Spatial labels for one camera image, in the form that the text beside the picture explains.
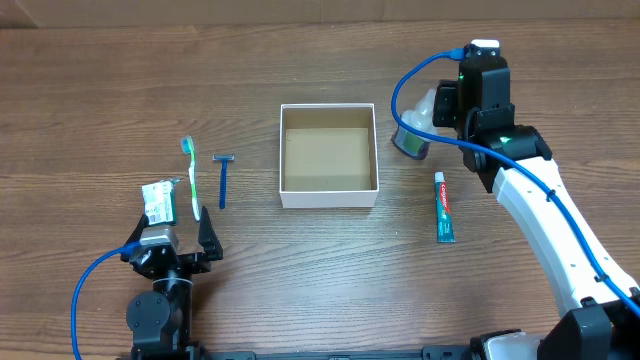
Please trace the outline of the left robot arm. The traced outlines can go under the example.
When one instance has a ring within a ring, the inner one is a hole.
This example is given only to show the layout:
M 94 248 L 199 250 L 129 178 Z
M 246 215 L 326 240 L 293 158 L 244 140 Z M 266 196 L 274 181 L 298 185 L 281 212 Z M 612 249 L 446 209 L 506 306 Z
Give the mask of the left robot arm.
M 125 242 L 121 255 L 152 289 L 136 295 L 126 311 L 133 334 L 132 359 L 210 359 L 202 343 L 192 338 L 192 277 L 211 271 L 223 258 L 223 248 L 213 229 L 208 209 L 200 209 L 200 252 L 180 254 L 178 238 L 170 225 L 151 226 L 143 215 Z

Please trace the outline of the Colgate toothpaste tube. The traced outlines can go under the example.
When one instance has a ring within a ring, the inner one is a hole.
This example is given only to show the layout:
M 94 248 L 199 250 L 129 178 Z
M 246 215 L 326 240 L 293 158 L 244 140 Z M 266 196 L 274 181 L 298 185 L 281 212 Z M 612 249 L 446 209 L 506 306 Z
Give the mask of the Colgate toothpaste tube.
M 451 217 L 448 189 L 443 172 L 434 174 L 434 189 L 436 200 L 437 241 L 439 243 L 454 243 L 455 235 Z

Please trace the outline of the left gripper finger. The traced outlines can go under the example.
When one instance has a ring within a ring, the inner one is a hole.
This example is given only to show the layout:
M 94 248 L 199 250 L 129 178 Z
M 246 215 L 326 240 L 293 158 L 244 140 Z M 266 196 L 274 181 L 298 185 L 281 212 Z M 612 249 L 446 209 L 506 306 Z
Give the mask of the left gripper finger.
M 223 259 L 223 248 L 214 231 L 208 209 L 205 206 L 201 207 L 198 243 L 203 248 L 209 261 Z
M 120 260 L 128 261 L 134 249 L 139 245 L 143 230 L 148 226 L 149 220 L 145 214 L 142 214 L 134 231 L 121 248 Z

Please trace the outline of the green white toothbrush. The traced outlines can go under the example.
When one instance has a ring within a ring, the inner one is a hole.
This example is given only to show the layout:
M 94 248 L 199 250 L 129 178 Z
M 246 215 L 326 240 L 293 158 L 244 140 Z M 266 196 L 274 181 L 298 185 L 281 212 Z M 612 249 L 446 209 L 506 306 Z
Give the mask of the green white toothbrush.
M 190 183 L 190 189 L 191 189 L 192 213 L 194 216 L 194 220 L 196 222 L 199 222 L 201 219 L 201 212 L 200 212 L 200 205 L 198 201 L 197 184 L 196 184 L 196 151 L 195 151 L 193 138 L 190 135 L 187 135 L 182 138 L 181 149 L 182 149 L 182 152 L 188 155 L 190 158 L 190 163 L 188 167 L 188 176 L 189 176 L 189 183 Z

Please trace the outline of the green white soap packet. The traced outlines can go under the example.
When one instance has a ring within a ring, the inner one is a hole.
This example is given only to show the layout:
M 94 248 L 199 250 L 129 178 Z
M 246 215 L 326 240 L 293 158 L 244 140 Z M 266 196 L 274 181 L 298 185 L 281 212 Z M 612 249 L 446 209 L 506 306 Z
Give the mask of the green white soap packet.
M 150 226 L 177 224 L 175 187 L 180 178 L 171 178 L 141 186 L 144 214 Z

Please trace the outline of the blue disposable razor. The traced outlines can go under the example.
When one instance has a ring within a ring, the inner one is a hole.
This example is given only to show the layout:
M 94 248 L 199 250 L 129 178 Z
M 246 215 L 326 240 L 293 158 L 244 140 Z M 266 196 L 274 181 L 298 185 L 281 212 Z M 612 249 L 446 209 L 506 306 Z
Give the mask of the blue disposable razor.
M 221 165 L 220 182 L 219 182 L 219 208 L 226 208 L 226 192 L 227 192 L 227 173 L 229 164 L 235 161 L 234 154 L 214 154 L 213 162 Z

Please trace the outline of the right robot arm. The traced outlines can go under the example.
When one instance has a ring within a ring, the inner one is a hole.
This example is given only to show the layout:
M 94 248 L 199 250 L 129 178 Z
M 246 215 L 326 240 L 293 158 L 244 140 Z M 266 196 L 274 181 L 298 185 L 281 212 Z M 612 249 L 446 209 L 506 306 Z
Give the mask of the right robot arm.
M 639 285 L 608 254 L 566 190 L 552 151 L 515 122 L 510 69 L 496 41 L 444 58 L 459 65 L 439 84 L 433 123 L 456 132 L 464 165 L 508 211 L 550 283 L 559 313 L 545 335 L 522 330 L 474 339 L 480 359 L 636 359 Z

